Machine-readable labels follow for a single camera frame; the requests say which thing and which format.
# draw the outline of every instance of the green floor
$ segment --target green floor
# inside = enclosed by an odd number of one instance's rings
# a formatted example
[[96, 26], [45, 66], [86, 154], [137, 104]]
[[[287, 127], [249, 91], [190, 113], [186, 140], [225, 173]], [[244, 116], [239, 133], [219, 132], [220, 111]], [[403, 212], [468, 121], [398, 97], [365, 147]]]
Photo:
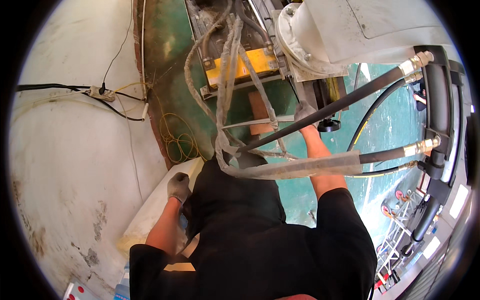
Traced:
[[[211, 157], [213, 149], [210, 143], [211, 135], [216, 131], [214, 124], [196, 105], [191, 97], [183, 73], [183, 65], [186, 55], [193, 45], [191, 29], [185, 11], [183, 0], [157, 0], [147, 1], [145, 16], [145, 73], [146, 80], [152, 82], [155, 78], [154, 90], [160, 97], [164, 113], [171, 112], [186, 120], [199, 149], [204, 157]], [[393, 68], [388, 65], [368, 64], [367, 75], [371, 79]], [[357, 65], [349, 66], [349, 76], [345, 77], [347, 93], [353, 90], [353, 81]], [[205, 77], [202, 72], [198, 57], [195, 57], [192, 66], [192, 76], [195, 86], [200, 88], [205, 85]], [[362, 72], [359, 86], [367, 82], [367, 76]], [[264, 84], [276, 114], [289, 115], [295, 110], [296, 99], [288, 83], [274, 81]], [[247, 94], [254, 91], [254, 87], [234, 91], [232, 105], [227, 123], [238, 123], [252, 120]], [[332, 153], [344, 152], [350, 139], [362, 119], [363, 115], [379, 96], [381, 91], [362, 99], [350, 107], [350, 110], [342, 113], [342, 129], [337, 132], [322, 134], [322, 139]], [[157, 121], [161, 118], [160, 107], [156, 99], [150, 98], [152, 110], [155, 112]], [[210, 99], [208, 105], [215, 110], [216, 98]], [[425, 113], [417, 112], [412, 92], [407, 87], [402, 87], [394, 92], [377, 109], [363, 131], [356, 149], [362, 153], [382, 151], [409, 144], [422, 138], [422, 122]], [[168, 118], [169, 128], [174, 135], [188, 133], [186, 128], [176, 118]], [[232, 130], [239, 137], [248, 134], [248, 127]], [[296, 132], [285, 138], [287, 149], [294, 155], [306, 157], [305, 143]], [[273, 149], [276, 144], [271, 143], [262, 149]], [[175, 146], [170, 149], [172, 156], [178, 155]], [[381, 165], [365, 165], [364, 171], [394, 167], [413, 160], [403, 158], [382, 163]], [[269, 162], [277, 162], [279, 159], [269, 159]], [[355, 206], [362, 217], [365, 226], [372, 236], [374, 244], [379, 244], [384, 231], [388, 226], [388, 219], [380, 212], [380, 203], [388, 197], [394, 197], [397, 186], [404, 192], [414, 189], [420, 172], [417, 169], [403, 171], [396, 174], [375, 177], [371, 179], [347, 178], [348, 188], [353, 196]], [[308, 212], [316, 212], [316, 199], [308, 178], [277, 181], [282, 204], [287, 213], [287, 221], [294, 224], [314, 226]]]

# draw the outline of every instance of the gray work glove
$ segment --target gray work glove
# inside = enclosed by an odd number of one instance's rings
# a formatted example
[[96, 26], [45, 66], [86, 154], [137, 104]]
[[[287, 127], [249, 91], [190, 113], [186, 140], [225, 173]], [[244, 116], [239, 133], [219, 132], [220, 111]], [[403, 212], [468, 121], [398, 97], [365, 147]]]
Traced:
[[178, 201], [184, 204], [187, 198], [192, 194], [190, 188], [188, 187], [189, 183], [190, 179], [188, 178], [187, 174], [178, 172], [177, 174], [173, 175], [167, 184], [168, 198], [175, 197], [178, 199]]
[[[313, 114], [317, 110], [311, 107], [310, 104], [304, 102], [303, 106], [300, 103], [297, 103], [297, 107], [295, 109], [295, 114], [293, 115], [293, 119], [295, 122], [300, 121], [303, 118], [308, 117], [309, 115]], [[318, 123], [320, 121], [313, 123], [312, 125], [315, 126], [315, 128], [318, 127]]]

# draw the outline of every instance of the screw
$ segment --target screw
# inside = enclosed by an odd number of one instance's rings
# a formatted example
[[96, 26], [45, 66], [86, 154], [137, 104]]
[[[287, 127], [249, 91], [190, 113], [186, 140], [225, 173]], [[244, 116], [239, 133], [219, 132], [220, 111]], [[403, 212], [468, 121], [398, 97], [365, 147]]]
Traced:
[[285, 12], [288, 15], [291, 15], [291, 16], [295, 13], [295, 11], [293, 10], [293, 8], [291, 6], [287, 6], [287, 8], [285, 9]]

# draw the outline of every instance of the water bottle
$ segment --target water bottle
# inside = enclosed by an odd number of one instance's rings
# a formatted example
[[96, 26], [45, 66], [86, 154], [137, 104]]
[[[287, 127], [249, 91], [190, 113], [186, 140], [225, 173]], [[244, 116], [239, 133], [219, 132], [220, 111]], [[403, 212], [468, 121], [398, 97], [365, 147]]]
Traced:
[[130, 300], [130, 262], [127, 262], [123, 269], [123, 276], [115, 286], [114, 300]]

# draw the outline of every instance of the bare arm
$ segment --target bare arm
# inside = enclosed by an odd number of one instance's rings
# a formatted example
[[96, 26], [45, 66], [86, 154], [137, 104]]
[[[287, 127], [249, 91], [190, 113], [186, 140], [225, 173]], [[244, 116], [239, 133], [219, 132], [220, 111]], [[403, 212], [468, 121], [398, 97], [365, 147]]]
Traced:
[[[307, 144], [308, 157], [318, 158], [332, 155], [322, 142], [322, 139], [314, 126], [309, 125], [300, 129], [300, 133], [303, 135], [303, 139]], [[310, 177], [310, 181], [312, 181], [313, 190], [317, 195], [317, 200], [330, 190], [347, 188], [347, 183], [342, 175], [314, 176]]]
[[176, 254], [180, 206], [181, 203], [177, 198], [168, 199], [162, 215], [148, 233], [145, 244], [161, 249], [172, 256]]

